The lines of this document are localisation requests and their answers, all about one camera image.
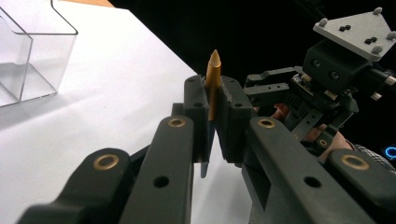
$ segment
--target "black plastic part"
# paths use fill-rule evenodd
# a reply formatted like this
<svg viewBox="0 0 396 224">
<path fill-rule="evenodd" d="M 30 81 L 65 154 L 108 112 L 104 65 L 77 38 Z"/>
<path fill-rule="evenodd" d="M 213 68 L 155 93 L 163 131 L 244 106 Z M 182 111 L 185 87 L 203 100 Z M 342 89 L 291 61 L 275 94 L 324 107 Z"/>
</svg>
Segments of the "black plastic part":
<svg viewBox="0 0 396 224">
<path fill-rule="evenodd" d="M 335 150 L 326 169 L 377 223 L 395 223 L 396 177 L 366 154 Z"/>
<path fill-rule="evenodd" d="M 245 88 L 256 85 L 268 85 L 281 82 L 289 82 L 289 80 L 296 74 L 293 67 L 285 67 L 276 70 L 264 71 L 261 74 L 252 74 L 247 76 L 245 81 Z"/>
<path fill-rule="evenodd" d="M 312 108 L 309 112 L 303 117 L 303 119 L 299 122 L 299 124 L 291 131 L 291 134 L 299 141 L 303 141 L 304 137 L 309 133 L 309 131 L 314 128 L 314 126 L 318 123 L 318 121 L 323 116 L 322 113 Z"/>
<path fill-rule="evenodd" d="M 251 119 L 247 140 L 271 182 L 263 223 L 374 223 L 280 121 Z"/>
<path fill-rule="evenodd" d="M 54 202 L 29 207 L 18 223 L 117 223 L 134 180 L 131 168 L 126 152 L 98 150 L 70 176 Z"/>
<path fill-rule="evenodd" d="M 356 78 L 354 85 L 356 85 L 361 93 L 367 97 L 371 97 L 373 93 L 381 91 L 381 89 L 386 85 L 385 80 L 389 76 L 390 74 L 372 67 L 364 70 L 361 76 Z"/>
<path fill-rule="evenodd" d="M 310 48 L 303 70 L 320 85 L 335 94 L 343 94 L 351 82 L 372 63 L 331 40 L 324 39 Z M 329 76 L 337 73 L 338 78 Z"/>
<path fill-rule="evenodd" d="M 214 127 L 208 122 L 209 103 L 205 93 L 205 77 L 197 75 L 184 82 L 184 116 L 194 123 L 194 162 L 209 162 Z"/>
<path fill-rule="evenodd" d="M 120 224 L 191 222 L 193 123 L 163 119 L 140 167 Z"/>
<path fill-rule="evenodd" d="M 247 145 L 245 130 L 256 115 L 240 84 L 231 77 L 223 76 L 221 80 L 216 115 L 221 152 L 228 163 L 241 163 Z"/>
<path fill-rule="evenodd" d="M 271 183 L 264 172 L 257 172 L 245 164 L 242 165 L 242 176 L 252 201 L 249 223 L 263 223 L 261 219 L 265 217 L 264 208 L 268 201 Z"/>
<path fill-rule="evenodd" d="M 182 103 L 173 103 L 171 115 L 172 116 L 176 116 L 176 115 L 183 116 L 184 115 L 184 105 Z"/>
<path fill-rule="evenodd" d="M 316 142 L 320 146 L 320 141 L 326 142 L 326 146 L 321 146 L 322 151 L 332 144 L 332 140 L 338 130 L 353 115 L 352 111 L 346 110 L 344 107 L 338 112 L 337 116 L 327 125 L 326 129 L 317 137 Z"/>
<path fill-rule="evenodd" d="M 129 177 L 132 178 L 134 182 L 136 181 L 136 177 L 139 175 L 140 166 L 142 165 L 142 162 L 145 159 L 148 150 L 149 150 L 149 145 L 138 150 L 136 153 L 130 156 L 131 165 L 132 165 L 132 175 Z"/>
<path fill-rule="evenodd" d="M 274 104 L 284 102 L 287 92 L 289 92 L 289 85 L 286 83 L 244 88 L 244 93 L 253 106 L 274 106 Z"/>
</svg>

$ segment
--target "black background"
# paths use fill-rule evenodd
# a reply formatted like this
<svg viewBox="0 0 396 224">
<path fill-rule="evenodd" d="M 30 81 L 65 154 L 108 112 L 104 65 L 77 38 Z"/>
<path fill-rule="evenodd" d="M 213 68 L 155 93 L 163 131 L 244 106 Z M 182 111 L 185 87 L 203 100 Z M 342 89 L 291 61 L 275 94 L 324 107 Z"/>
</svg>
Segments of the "black background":
<svg viewBox="0 0 396 224">
<path fill-rule="evenodd" d="M 197 74 L 205 74 L 217 49 L 222 74 L 243 86 L 246 76 L 265 70 L 303 65 L 306 51 L 322 36 L 312 28 L 319 19 L 301 7 L 311 2 L 327 19 L 382 7 L 390 30 L 396 30 L 395 0 L 182 1 L 110 0 L 127 8 Z M 395 46 L 379 62 L 396 71 Z M 379 152 L 396 143 L 396 93 L 383 90 L 378 102 L 354 94 L 360 112 L 341 129 L 347 139 Z"/>
</svg>

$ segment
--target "transparent container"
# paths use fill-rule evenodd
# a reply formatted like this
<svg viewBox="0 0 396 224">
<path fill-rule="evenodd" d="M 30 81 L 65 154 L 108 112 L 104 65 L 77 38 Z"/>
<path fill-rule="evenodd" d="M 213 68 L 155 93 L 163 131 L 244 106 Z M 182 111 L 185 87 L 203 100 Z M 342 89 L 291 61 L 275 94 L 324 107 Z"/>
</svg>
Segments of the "transparent container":
<svg viewBox="0 0 396 224">
<path fill-rule="evenodd" d="M 58 92 L 78 31 L 57 4 L 0 1 L 0 108 Z"/>
</svg>

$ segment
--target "screw hole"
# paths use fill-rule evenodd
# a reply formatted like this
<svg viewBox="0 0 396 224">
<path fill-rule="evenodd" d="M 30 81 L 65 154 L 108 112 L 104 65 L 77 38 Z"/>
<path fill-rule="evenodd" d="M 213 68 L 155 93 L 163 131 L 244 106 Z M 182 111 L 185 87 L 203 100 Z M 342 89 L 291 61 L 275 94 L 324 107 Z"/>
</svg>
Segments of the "screw hole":
<svg viewBox="0 0 396 224">
<path fill-rule="evenodd" d="M 304 182 L 312 188 L 320 188 L 321 186 L 320 182 L 312 176 L 307 176 L 306 178 L 304 178 Z"/>
<path fill-rule="evenodd" d="M 327 142 L 325 141 L 325 140 L 323 140 L 323 139 L 320 139 L 319 140 L 319 143 L 322 145 L 322 146 L 327 146 Z"/>
<path fill-rule="evenodd" d="M 168 125 L 174 128 L 183 126 L 186 123 L 184 119 L 171 119 L 168 121 Z"/>
<path fill-rule="evenodd" d="M 334 72 L 334 71 L 331 71 L 331 72 L 329 73 L 329 77 L 330 77 L 331 79 L 333 79 L 333 80 L 338 80 L 338 79 L 340 78 L 340 76 L 339 76 L 336 72 Z"/>
<path fill-rule="evenodd" d="M 367 170 L 370 168 L 370 165 L 367 163 L 367 161 L 354 155 L 344 155 L 341 157 L 341 162 L 355 170 Z"/>
<path fill-rule="evenodd" d="M 113 154 L 106 154 L 98 157 L 93 162 L 93 168 L 100 171 L 105 171 L 113 168 L 119 163 L 119 157 Z"/>
<path fill-rule="evenodd" d="M 154 187 L 157 189 L 164 188 L 168 186 L 169 184 L 169 178 L 166 176 L 158 176 L 157 178 L 154 179 Z"/>
<path fill-rule="evenodd" d="M 264 128 L 274 128 L 275 127 L 275 123 L 269 119 L 259 120 L 259 125 Z"/>
<path fill-rule="evenodd" d="M 320 67 L 320 62 L 318 60 L 314 59 L 314 60 L 312 60 L 312 65 L 314 67 Z"/>
</svg>

